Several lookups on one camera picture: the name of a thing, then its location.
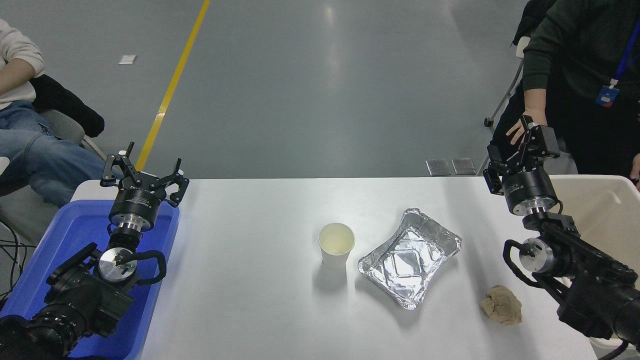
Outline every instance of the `aluminum foil tray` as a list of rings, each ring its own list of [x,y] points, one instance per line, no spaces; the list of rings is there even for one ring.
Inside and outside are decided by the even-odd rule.
[[[414,310],[422,303],[433,274],[461,245],[458,235],[420,209],[407,209],[398,230],[361,258],[358,270],[403,308]]]

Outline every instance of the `yellow floor line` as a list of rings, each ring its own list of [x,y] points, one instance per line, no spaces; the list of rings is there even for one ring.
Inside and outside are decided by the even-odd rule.
[[[147,135],[147,140],[145,140],[145,144],[142,147],[140,156],[138,157],[138,162],[136,163],[136,169],[138,171],[142,170],[145,167],[145,164],[147,163],[147,158],[149,157],[149,153],[151,152],[151,147],[154,145],[156,136],[158,134],[158,131],[160,130],[160,125],[162,125],[162,121],[164,120],[164,114],[166,113],[167,108],[169,108],[169,103],[171,102],[171,98],[173,97],[173,92],[175,91],[175,87],[178,85],[178,81],[180,81],[180,75],[182,75],[184,64],[187,62],[187,59],[189,58],[189,53],[191,52],[191,48],[193,47],[193,42],[195,41],[196,36],[198,35],[198,30],[200,29],[200,25],[202,24],[202,19],[204,19],[204,15],[207,13],[209,2],[210,0],[204,0],[204,2],[202,3],[200,13],[198,14],[198,18],[196,19],[196,23],[193,24],[193,29],[191,29],[191,34],[189,35],[187,44],[184,46],[184,50],[182,51],[182,56],[180,57],[180,61],[178,61],[178,65],[175,67],[175,71],[173,72],[173,77],[171,78],[171,82],[169,82],[169,87],[166,89],[166,93],[164,93],[164,99],[162,100],[162,104],[160,104],[160,108],[158,109],[156,119],[154,120],[154,123],[151,125],[151,130]]]

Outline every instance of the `id badge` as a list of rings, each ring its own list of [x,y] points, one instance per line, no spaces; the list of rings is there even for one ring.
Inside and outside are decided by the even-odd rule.
[[[600,89],[600,93],[596,98],[596,104],[603,106],[605,108],[610,108],[613,105],[613,102],[616,100],[616,96],[618,96],[618,92],[620,90],[616,88],[610,88],[608,86],[603,86]]]

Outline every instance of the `sweater sleeve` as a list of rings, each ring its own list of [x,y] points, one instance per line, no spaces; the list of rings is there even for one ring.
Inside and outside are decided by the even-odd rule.
[[[36,71],[36,78],[44,73],[45,63],[38,46],[2,19],[0,19],[0,53],[6,63],[17,58],[31,64]]]
[[[557,0],[549,9],[524,50],[524,90],[547,88],[552,60],[575,38],[586,3],[586,0]]]

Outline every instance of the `person's hand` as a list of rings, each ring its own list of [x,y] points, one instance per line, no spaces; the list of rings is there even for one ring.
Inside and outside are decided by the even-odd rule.
[[[638,180],[639,177],[640,177],[640,154],[635,156],[634,161],[632,163],[631,174],[629,175],[629,178],[631,178],[631,180]],[[640,181],[636,183],[636,188],[640,190]]]
[[[535,122],[536,124],[539,125],[547,125],[547,116],[545,115],[545,110],[525,110],[522,115],[528,115],[533,119],[533,122]],[[520,119],[518,119],[518,122],[511,128],[509,129],[509,131],[507,131],[507,136],[511,136],[513,135],[513,137],[511,138],[511,145],[515,145],[518,142],[521,142],[524,138],[522,137],[522,135],[524,135],[526,129],[524,128],[524,125],[522,125],[522,121],[520,121]]]

